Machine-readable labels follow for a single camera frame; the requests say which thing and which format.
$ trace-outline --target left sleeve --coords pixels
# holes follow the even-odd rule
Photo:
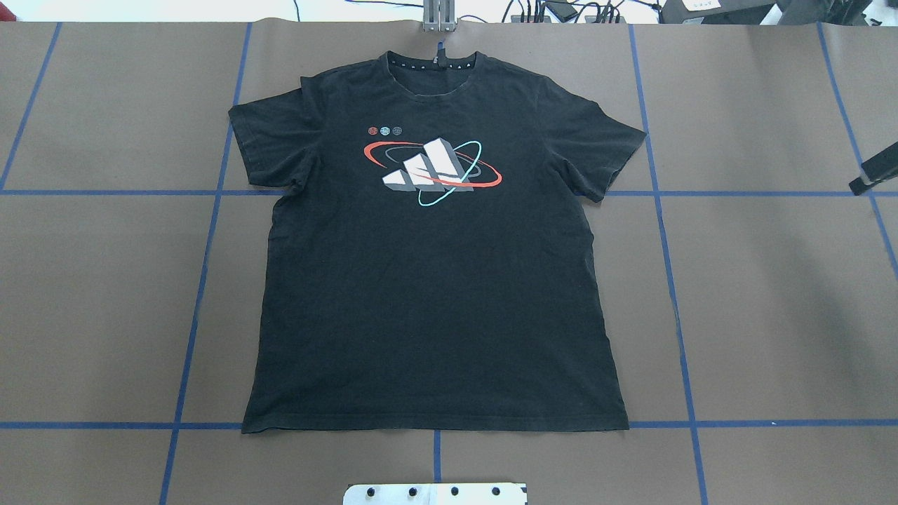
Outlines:
[[[618,173],[642,145],[645,132],[609,118],[592,102],[545,77],[537,99],[551,167],[573,192],[604,198]]]

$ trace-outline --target t-shirt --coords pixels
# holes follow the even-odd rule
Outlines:
[[[577,195],[645,134],[499,59],[444,63],[387,52],[230,110],[250,183],[289,187],[244,433],[629,427]]]

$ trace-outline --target right sleeve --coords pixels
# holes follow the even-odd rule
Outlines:
[[[250,184],[302,189],[318,163],[321,108],[304,88],[228,111]]]

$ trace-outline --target white mounting plate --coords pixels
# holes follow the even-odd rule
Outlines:
[[[356,484],[346,490],[343,505],[527,505],[527,484]]]

